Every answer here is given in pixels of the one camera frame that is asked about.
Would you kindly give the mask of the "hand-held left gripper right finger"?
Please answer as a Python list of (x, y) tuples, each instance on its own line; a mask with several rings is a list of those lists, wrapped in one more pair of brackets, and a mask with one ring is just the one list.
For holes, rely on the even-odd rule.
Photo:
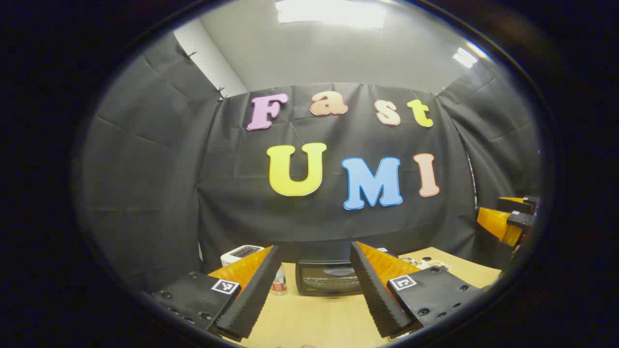
[(420, 269), (357, 241), (350, 243), (350, 262), (381, 337), (433, 326), (483, 293), (444, 266)]

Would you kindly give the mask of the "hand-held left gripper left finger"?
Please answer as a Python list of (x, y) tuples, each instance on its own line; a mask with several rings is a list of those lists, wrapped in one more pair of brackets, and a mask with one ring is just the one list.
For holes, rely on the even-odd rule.
[(175, 276), (145, 291), (164, 322), (206, 339), (250, 337), (281, 265), (281, 247), (271, 245), (228, 266), (197, 259)]

